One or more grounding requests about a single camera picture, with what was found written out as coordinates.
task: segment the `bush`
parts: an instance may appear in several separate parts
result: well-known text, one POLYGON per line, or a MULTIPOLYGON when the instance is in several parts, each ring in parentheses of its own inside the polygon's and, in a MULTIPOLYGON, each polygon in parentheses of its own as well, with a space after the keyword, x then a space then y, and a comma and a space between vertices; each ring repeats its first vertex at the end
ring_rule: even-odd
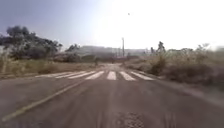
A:
POLYGON ((183 64, 166 67, 162 73, 166 78, 179 82, 211 84, 212 69, 204 64, 183 64))

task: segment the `vegetation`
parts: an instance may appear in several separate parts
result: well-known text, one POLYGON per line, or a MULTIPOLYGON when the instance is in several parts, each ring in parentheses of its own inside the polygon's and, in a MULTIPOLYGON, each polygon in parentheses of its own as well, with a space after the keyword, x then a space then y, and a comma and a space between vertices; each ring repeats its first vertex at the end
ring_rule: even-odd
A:
POLYGON ((224 88, 224 49, 210 51, 207 46, 165 51, 160 42, 158 50, 151 50, 150 56, 131 60, 126 66, 169 80, 224 88))
POLYGON ((3 52, 0 51, 0 78, 94 68, 91 63, 74 64, 81 62, 76 54, 79 49, 76 44, 59 53, 62 44, 39 37, 26 27, 9 27, 6 33, 0 35, 0 46, 3 47, 3 52))

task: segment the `crosswalk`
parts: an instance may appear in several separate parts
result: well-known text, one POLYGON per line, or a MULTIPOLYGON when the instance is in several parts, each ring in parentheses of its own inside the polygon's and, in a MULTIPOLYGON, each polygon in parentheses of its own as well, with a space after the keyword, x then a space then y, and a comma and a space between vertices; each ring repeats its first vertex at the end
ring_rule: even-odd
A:
POLYGON ((56 78, 56 79, 76 79, 85 77, 86 80, 95 80, 100 77, 103 77, 104 79, 115 81, 118 79, 123 79, 126 81, 138 81, 138 80, 154 80, 153 78, 150 78, 148 76, 142 75, 137 72, 125 72, 125 71, 79 71, 79 72, 64 72, 64 73, 55 73, 55 74, 47 74, 47 75, 39 75, 36 77, 45 77, 45 78, 56 78))

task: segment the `white stripe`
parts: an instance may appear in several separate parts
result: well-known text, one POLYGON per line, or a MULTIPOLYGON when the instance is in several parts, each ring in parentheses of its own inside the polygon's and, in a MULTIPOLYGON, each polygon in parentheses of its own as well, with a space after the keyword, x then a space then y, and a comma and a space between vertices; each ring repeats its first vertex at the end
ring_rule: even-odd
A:
POLYGON ((46 74, 46 75, 39 75, 35 77, 54 77, 54 76, 59 76, 59 75, 65 75, 71 72, 62 72, 62 73, 54 73, 54 74, 46 74))
POLYGON ((69 79, 75 79, 75 78, 83 77, 83 76, 86 76, 86 75, 89 75, 89 74, 93 74, 93 73, 95 73, 95 71, 83 73, 83 74, 80 74, 80 75, 77 75, 77 76, 71 76, 71 77, 68 77, 68 78, 69 79))
POLYGON ((140 77, 140 78, 142 78, 142 79, 144 79, 144 80, 154 80, 154 79, 152 79, 152 78, 150 78, 150 77, 147 77, 147 76, 138 74, 138 73, 136 73, 136 72, 131 72, 131 73, 134 74, 134 75, 136 75, 136 76, 138 76, 138 77, 140 77))
POLYGON ((108 76, 107 76, 107 79, 108 80, 116 80, 117 78, 116 78, 116 74, 115 74, 115 72, 109 72, 109 74, 108 74, 108 76))
POLYGON ((82 74, 82 73, 86 73, 86 72, 85 72, 85 71, 75 72, 75 73, 71 73, 71 74, 68 74, 68 75, 58 76, 58 77, 56 77, 56 78, 70 77, 70 76, 74 76, 74 75, 78 75, 78 74, 82 74))
POLYGON ((98 73, 95 73, 92 76, 87 77, 86 80, 96 79, 96 78, 100 77, 103 73, 104 73, 104 71, 100 71, 98 73))
POLYGON ((128 75, 127 73, 125 73, 125 72, 120 72, 120 74, 124 77, 124 79, 125 80, 127 80, 127 81, 134 81, 135 80, 135 78, 133 78, 133 77, 131 77, 130 75, 128 75))

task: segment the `lane line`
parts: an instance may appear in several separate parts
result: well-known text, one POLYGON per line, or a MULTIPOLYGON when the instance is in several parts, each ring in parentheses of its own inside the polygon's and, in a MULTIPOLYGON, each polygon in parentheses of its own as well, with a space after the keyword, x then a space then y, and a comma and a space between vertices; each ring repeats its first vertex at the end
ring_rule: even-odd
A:
POLYGON ((65 87, 64 89, 62 89, 62 90, 60 90, 60 91, 58 91, 58 92, 56 92, 56 93, 54 93, 52 95, 49 95, 49 96, 45 97, 44 99, 41 99, 41 100, 36 101, 36 102, 33 102, 33 103, 31 103, 31 104, 29 104, 27 106, 24 106, 24 107, 16 110, 15 112, 13 112, 11 114, 8 114, 8 115, 4 116, 1 120, 2 120, 2 122, 6 122, 6 121, 9 121, 9 120, 11 120, 13 118, 16 118, 16 117, 26 113, 27 111, 29 111, 29 110, 31 110, 31 109, 33 109, 35 107, 38 107, 38 106, 40 106, 40 105, 42 105, 42 104, 52 100, 53 98, 55 98, 55 97, 65 93, 65 92, 69 91, 70 89, 74 88, 75 86, 78 86, 78 85, 82 84, 83 82, 85 82, 85 81, 83 80, 83 81, 81 81, 81 82, 79 82, 77 84, 65 87))
POLYGON ((138 76, 138 77, 140 77, 140 78, 142 78, 142 79, 144 79, 144 80, 154 80, 154 79, 152 79, 152 78, 150 78, 150 77, 141 75, 141 74, 136 73, 136 72, 131 72, 131 73, 134 74, 134 75, 136 75, 136 76, 138 76))
POLYGON ((126 72, 120 72, 120 74, 123 76, 123 78, 127 81, 135 81, 136 79, 128 75, 126 72))
POLYGON ((109 74, 108 74, 108 76, 107 76, 107 79, 108 79, 108 80, 116 80, 117 77, 116 77, 115 72, 110 71, 109 74))
POLYGON ((91 71, 91 72, 83 73, 83 74, 80 74, 80 75, 71 76, 71 77, 68 77, 68 78, 69 78, 69 79, 75 79, 75 78, 79 78, 79 77, 83 77, 83 76, 87 76, 87 75, 93 74, 93 73, 95 73, 95 72, 96 72, 96 71, 91 71))
POLYGON ((79 75, 79 74, 82 74, 82 73, 86 73, 86 71, 81 71, 81 72, 75 72, 75 73, 72 73, 72 74, 68 74, 68 75, 62 75, 62 76, 58 76, 58 77, 55 77, 55 78, 64 78, 64 77, 70 77, 70 76, 75 76, 75 75, 79 75))
POLYGON ((96 79, 96 78, 100 77, 103 73, 104 73, 104 71, 100 71, 100 72, 98 72, 98 73, 95 73, 95 74, 93 74, 93 75, 87 77, 86 80, 93 80, 93 79, 96 79))

